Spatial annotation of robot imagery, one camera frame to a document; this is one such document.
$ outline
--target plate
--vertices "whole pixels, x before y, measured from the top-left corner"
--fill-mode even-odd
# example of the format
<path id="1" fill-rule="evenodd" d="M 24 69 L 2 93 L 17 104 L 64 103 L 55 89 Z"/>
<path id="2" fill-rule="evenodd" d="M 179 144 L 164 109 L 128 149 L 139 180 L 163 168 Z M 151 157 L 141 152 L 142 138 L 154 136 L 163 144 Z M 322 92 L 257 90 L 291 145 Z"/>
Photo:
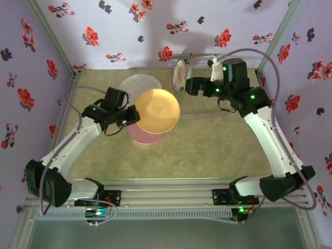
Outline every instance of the plate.
<path id="1" fill-rule="evenodd" d="M 137 123 L 128 126 L 128 133 L 139 144 L 153 144 L 163 137 L 163 134 L 151 134 L 143 131 Z"/>
<path id="2" fill-rule="evenodd" d="M 184 62 L 185 62 L 185 80 L 180 88 L 180 91 L 185 90 L 186 81 L 191 78 L 191 61 L 189 59 L 184 59 Z"/>
<path id="3" fill-rule="evenodd" d="M 174 91 L 179 91 L 185 82 L 186 63 L 179 59 L 174 67 L 172 87 Z"/>
<path id="4" fill-rule="evenodd" d="M 159 80 L 148 74 L 135 74 L 125 79 L 119 86 L 119 89 L 126 92 L 129 96 L 128 106 L 134 105 L 139 96 L 150 89 L 161 89 Z"/>
<path id="5" fill-rule="evenodd" d="M 180 117 L 180 106 L 175 96 L 163 89 L 144 92 L 136 101 L 140 114 L 138 126 L 151 134 L 163 134 L 170 131 Z"/>

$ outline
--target metal frame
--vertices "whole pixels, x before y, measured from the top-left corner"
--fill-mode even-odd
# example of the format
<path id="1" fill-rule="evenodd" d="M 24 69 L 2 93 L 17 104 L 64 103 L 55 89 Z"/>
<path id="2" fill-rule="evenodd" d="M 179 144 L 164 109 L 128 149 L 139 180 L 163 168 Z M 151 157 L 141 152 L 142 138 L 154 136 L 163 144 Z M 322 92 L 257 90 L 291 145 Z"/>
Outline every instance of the metal frame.
<path id="1" fill-rule="evenodd" d="M 40 22 L 42 23 L 44 29 L 46 30 L 48 36 L 50 37 L 53 45 L 57 49 L 61 58 L 65 61 L 68 70 L 72 74 L 70 64 L 66 58 L 65 53 L 59 46 L 59 42 L 56 39 L 54 33 L 52 32 L 49 24 L 47 23 L 43 13 L 35 0 L 28 0 L 35 14 L 38 16 Z M 303 0 L 298 0 L 288 10 L 282 24 L 280 25 L 277 33 L 274 36 L 274 43 L 270 44 L 268 53 L 271 53 L 275 49 L 276 43 L 281 37 L 282 32 L 287 27 L 287 22 L 289 22 L 292 17 L 294 17 L 295 10 L 298 9 Z M 262 61 L 259 66 L 259 71 L 265 66 L 265 61 Z M 71 83 L 72 86 L 76 85 L 76 80 L 74 79 Z M 56 134 L 52 148 L 54 148 L 64 137 L 65 133 L 65 123 L 69 116 L 68 107 L 64 108 L 61 113 L 61 118 L 59 121 L 59 129 L 61 132 Z M 229 210 L 230 208 L 238 208 L 235 206 L 214 206 L 212 199 L 212 189 L 218 188 L 228 188 L 228 184 L 232 179 L 124 179 L 124 180 L 99 180 L 105 185 L 106 190 L 117 189 L 122 191 L 121 205 L 119 207 L 120 212 L 126 211 L 151 211 L 151 210 Z M 307 205 L 307 199 L 303 189 L 300 189 L 288 198 L 300 205 Z M 24 209 L 21 213 L 17 229 L 15 231 L 14 237 L 12 239 L 10 248 L 21 249 L 27 248 L 30 240 L 31 233 L 33 232 L 35 221 L 38 218 L 38 199 L 33 196 L 28 196 L 26 199 Z M 266 201 L 262 208 L 275 208 L 275 207 L 285 207 L 290 206 L 290 204 L 280 200 L 277 202 Z M 85 212 L 85 207 L 74 207 L 74 202 L 69 201 L 59 208 L 50 208 L 50 213 L 52 212 Z M 306 244 L 310 249 L 322 249 L 321 242 L 317 236 L 317 229 L 313 222 L 313 219 L 309 212 L 297 209 L 299 222 L 302 228 L 302 232 L 305 236 Z"/>

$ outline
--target cable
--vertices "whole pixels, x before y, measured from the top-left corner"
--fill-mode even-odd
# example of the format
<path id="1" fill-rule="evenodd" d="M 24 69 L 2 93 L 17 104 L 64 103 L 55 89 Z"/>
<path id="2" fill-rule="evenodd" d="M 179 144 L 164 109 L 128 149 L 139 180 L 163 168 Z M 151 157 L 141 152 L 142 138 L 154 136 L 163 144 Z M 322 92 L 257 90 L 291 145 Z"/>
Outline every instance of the cable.
<path id="1" fill-rule="evenodd" d="M 236 110 L 231 111 L 231 110 L 229 110 L 229 109 L 221 108 L 221 107 L 220 107 L 220 99 L 217 100 L 217 104 L 218 104 L 219 109 L 220 109 L 220 110 L 223 110 L 224 112 L 230 112 L 230 113 L 235 113 L 235 112 L 236 112 Z"/>
<path id="2" fill-rule="evenodd" d="M 107 128 L 106 128 L 105 131 L 104 131 L 104 134 L 105 134 L 105 136 L 113 136 L 113 135 L 118 134 L 122 130 L 123 130 L 123 126 L 121 126 L 120 130 L 118 130 L 118 131 L 116 131 L 116 132 L 114 132 L 112 134 L 106 134 L 106 131 L 107 131 Z"/>
<path id="3" fill-rule="evenodd" d="M 248 197 L 248 200 L 252 203 L 252 207 L 250 208 L 250 210 L 251 209 L 254 209 L 255 208 L 255 203 L 254 203 L 254 201 L 253 201 L 253 199 L 251 199 L 250 197 Z"/>
<path id="4" fill-rule="evenodd" d="M 101 224 L 103 224 L 103 223 L 106 223 L 106 222 L 108 222 L 108 221 L 114 219 L 114 218 L 115 218 L 116 216 L 118 216 L 118 214 L 119 214 L 118 207 L 115 206 L 115 205 L 114 205 L 113 203 L 111 203 L 111 202 L 103 201 L 103 200 L 97 200 L 97 199 L 80 199 L 80 200 L 82 200 L 82 201 L 90 201 L 90 202 L 105 203 L 105 204 L 108 204 L 108 205 L 113 206 L 113 207 L 116 209 L 116 213 L 115 213 L 112 217 L 110 217 L 110 218 L 108 218 L 108 219 L 106 219 L 106 220 L 103 220 L 102 222 L 99 222 L 99 223 L 97 223 L 97 224 L 89 223 L 87 220 L 85 220 L 86 223 L 88 223 L 90 226 L 98 226 L 98 225 L 101 225 Z"/>
<path id="5" fill-rule="evenodd" d="M 40 214 L 42 216 L 44 216 L 47 211 L 49 210 L 49 208 L 51 207 L 51 204 L 48 204 L 48 206 L 46 207 L 46 209 L 44 210 L 44 204 L 43 204 L 43 201 L 44 201 L 44 183 L 45 183 L 45 176 L 46 176 L 46 173 L 47 173 L 47 170 L 50 168 L 51 164 L 53 163 L 53 159 L 56 158 L 58 156 L 58 154 L 61 152 L 61 150 L 67 146 L 67 144 L 70 143 L 71 140 L 73 140 L 73 138 L 76 136 L 77 132 L 79 131 L 81 125 L 82 125 L 82 115 L 80 113 L 80 111 L 75 107 L 73 106 L 67 99 L 67 96 L 69 95 L 69 92 L 73 89 L 77 89 L 77 88 L 85 88 L 85 89 L 92 89 L 92 90 L 95 90 L 95 91 L 98 91 L 98 92 L 101 92 L 101 93 L 104 93 L 106 94 L 105 91 L 102 91 L 102 90 L 99 90 L 97 88 L 94 88 L 94 87 L 86 87 L 86 86 L 80 86 L 80 87 L 71 87 L 69 88 L 66 93 L 65 93 L 65 102 L 66 104 L 71 108 L 73 109 L 77 114 L 78 114 L 78 125 L 77 125 L 77 131 L 75 133 L 73 133 L 69 139 L 67 141 L 65 141 L 62 146 L 60 146 L 60 148 L 53 154 L 51 160 L 47 163 L 46 167 L 44 168 L 44 171 L 43 173 L 41 174 L 41 178 L 40 178 L 40 185 L 39 185 L 39 206 L 40 206 Z"/>
<path id="6" fill-rule="evenodd" d="M 272 120 L 272 126 L 273 126 L 273 128 L 276 128 L 276 125 L 275 125 L 275 117 L 276 117 L 276 115 L 275 115 L 275 106 L 276 106 L 276 103 L 277 103 L 277 100 L 278 100 L 278 97 L 279 97 L 279 92 L 280 92 L 280 75 L 279 75 L 278 68 L 277 68 L 275 62 L 272 60 L 272 58 L 269 57 L 266 53 L 264 53 L 264 52 L 262 52 L 262 51 L 259 51 L 259 50 L 257 50 L 257 49 L 253 49 L 253 48 L 242 48 L 242 49 L 237 49 L 237 50 L 235 50 L 235 51 L 233 51 L 233 52 L 230 52 L 230 53 L 228 53 L 228 54 L 225 54 L 225 55 L 223 55 L 223 56 L 217 58 L 217 61 L 221 61 L 222 59 L 224 59 L 224 58 L 226 58 L 226 57 L 228 57 L 228 56 L 230 56 L 230 55 L 232 55 L 232 54 L 235 54 L 235 53 L 238 53 L 238 52 L 242 52 L 242 51 L 251 51 L 251 52 L 259 53 L 259 54 L 261 54 L 262 56 L 264 56 L 266 59 L 268 59 L 268 60 L 271 62 L 272 66 L 273 66 L 273 69 L 274 69 L 275 74 L 276 74 L 276 92 L 275 92 L 275 96 L 274 96 L 274 105 L 272 106 L 271 120 Z M 281 136 L 280 136 L 280 134 L 279 134 L 279 132 L 278 132 L 277 129 L 275 129 L 275 134 L 276 134 L 276 136 L 278 137 L 279 141 L 281 142 L 281 145 L 282 145 L 282 147 L 284 148 L 284 150 L 285 150 L 287 156 L 289 157 L 289 160 L 291 161 L 291 163 L 292 163 L 293 167 L 295 168 L 296 172 L 300 175 L 300 177 L 301 177 L 301 179 L 303 180 L 304 184 L 305 184 L 306 187 L 308 188 L 309 193 L 310 193 L 310 195 L 311 195 L 311 197 L 312 197 L 312 201 L 313 201 L 313 203 L 312 203 L 312 205 L 311 205 L 310 207 L 305 207 L 305 206 L 299 206 L 298 204 L 293 203 L 293 202 L 289 201 L 289 200 L 286 199 L 286 198 L 282 198 L 282 199 L 283 199 L 284 201 L 286 201 L 286 202 L 288 202 L 288 203 L 294 205 L 295 207 L 297 207 L 297 208 L 299 208 L 299 209 L 303 209 L 303 210 L 314 210 L 314 209 L 316 208 L 316 206 L 317 206 L 317 201 L 316 201 L 316 198 L 315 198 L 315 195 L 314 195 L 314 192 L 313 192 L 312 188 L 310 187 L 310 185 L 309 185 L 307 179 L 306 179 L 305 176 L 302 174 L 302 172 L 300 171 L 299 167 L 296 165 L 295 161 L 293 160 L 293 158 L 292 158 L 291 154 L 289 153 L 289 151 L 288 151 L 288 149 L 287 149 L 285 143 L 284 143 L 283 140 L 281 139 Z"/>
<path id="7" fill-rule="evenodd" d="M 263 197 L 262 201 L 260 202 L 260 204 L 258 205 L 258 207 L 256 209 L 253 209 L 253 213 L 252 215 L 250 215 L 246 220 L 242 221 L 242 224 L 244 224 L 245 222 L 247 222 L 247 220 L 251 219 L 257 212 L 257 210 L 263 205 L 264 201 L 265 201 L 266 197 Z"/>
<path id="8" fill-rule="evenodd" d="M 119 110 L 123 110 L 123 109 L 125 109 L 125 108 L 127 107 L 127 105 L 129 104 L 129 95 L 128 95 L 126 92 L 124 92 L 124 94 L 125 94 L 126 97 L 127 97 L 127 102 L 126 102 L 126 104 L 125 104 L 123 107 L 119 108 Z"/>
<path id="9" fill-rule="evenodd" d="M 231 219 L 232 221 L 227 220 L 227 219 L 218 219 L 218 218 L 209 218 L 209 217 L 204 218 L 204 219 L 206 219 L 206 220 L 212 220 L 214 222 L 222 222 L 222 223 L 233 224 L 233 225 L 236 225 L 238 223 L 238 222 L 233 221 L 232 219 Z"/>

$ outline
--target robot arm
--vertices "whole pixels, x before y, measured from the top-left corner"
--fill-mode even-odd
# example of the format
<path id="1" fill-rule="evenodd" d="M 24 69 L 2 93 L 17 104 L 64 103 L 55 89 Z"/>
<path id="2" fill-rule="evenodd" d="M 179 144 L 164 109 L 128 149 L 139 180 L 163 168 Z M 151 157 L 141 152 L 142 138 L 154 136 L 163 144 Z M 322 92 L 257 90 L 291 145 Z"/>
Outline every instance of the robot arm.
<path id="1" fill-rule="evenodd" d="M 229 59 L 223 63 L 214 59 L 210 65 L 213 71 L 211 78 L 194 77 L 186 80 L 186 92 L 198 95 L 198 91 L 202 90 L 203 96 L 208 98 L 230 101 L 254 131 L 272 170 L 272 175 L 267 177 L 242 177 L 232 182 L 231 198 L 265 196 L 270 201 L 276 201 L 301 188 L 304 182 L 295 166 L 301 168 L 307 181 L 315 175 L 315 171 L 312 166 L 303 165 L 275 117 L 272 120 L 271 101 L 265 91 L 261 87 L 250 87 L 246 63 L 241 59 Z"/>
<path id="2" fill-rule="evenodd" d="M 78 122 L 53 151 L 40 161 L 31 160 L 27 164 L 26 178 L 30 193 L 39 197 L 42 173 L 49 165 L 43 194 L 46 202 L 59 207 L 67 200 L 102 199 L 104 186 L 99 182 L 89 178 L 71 179 L 68 182 L 66 176 L 76 158 L 94 138 L 106 132 L 108 125 L 116 123 L 123 128 L 139 121 L 140 117 L 134 105 L 127 109 L 121 107 L 125 96 L 125 92 L 109 88 L 104 99 L 84 110 L 81 122 Z"/>
<path id="3" fill-rule="evenodd" d="M 228 100 L 256 134 L 269 160 L 272 175 L 267 177 L 242 177 L 229 186 L 230 198 L 236 202 L 246 196 L 264 195 L 276 201 L 304 185 L 294 164 L 308 181 L 314 175 L 312 166 L 303 166 L 302 161 L 289 146 L 276 120 L 271 120 L 271 101 L 265 91 L 250 87 L 245 62 L 230 59 L 213 65 L 211 78 L 194 77 L 186 81 L 185 90 L 190 95 L 198 95 L 203 90 L 207 97 Z M 216 79 L 223 75 L 223 80 Z M 31 160 L 26 166 L 29 192 L 39 197 L 42 173 L 46 171 L 43 199 L 58 207 L 67 200 L 103 199 L 104 186 L 92 179 L 66 180 L 69 168 L 84 148 L 108 125 L 116 123 L 125 127 L 139 121 L 135 106 L 124 109 L 122 106 L 125 92 L 109 88 L 104 99 L 88 106 L 82 113 L 82 121 L 68 134 L 57 148 L 44 156 L 39 162 Z"/>

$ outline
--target wire rack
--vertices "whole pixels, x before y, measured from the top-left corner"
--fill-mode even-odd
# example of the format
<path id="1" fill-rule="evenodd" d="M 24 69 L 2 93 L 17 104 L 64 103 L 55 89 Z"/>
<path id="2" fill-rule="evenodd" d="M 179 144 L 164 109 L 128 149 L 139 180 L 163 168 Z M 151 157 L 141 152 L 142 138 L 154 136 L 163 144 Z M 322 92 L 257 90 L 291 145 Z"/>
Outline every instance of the wire rack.
<path id="1" fill-rule="evenodd" d="M 187 56 L 183 54 L 175 54 L 170 58 L 170 62 L 168 62 L 170 89 L 180 104 L 181 120 L 225 117 L 228 114 L 227 112 L 222 112 L 220 110 L 216 98 L 207 98 L 202 95 L 202 91 L 199 92 L 198 96 L 190 96 L 185 91 L 174 91 L 172 87 L 174 67 L 179 59 L 190 59 L 192 65 L 192 77 L 210 77 L 212 68 L 208 66 L 208 60 L 220 56 L 222 56 L 222 54 L 191 54 Z M 221 101 L 220 107 L 232 109 L 228 101 Z"/>

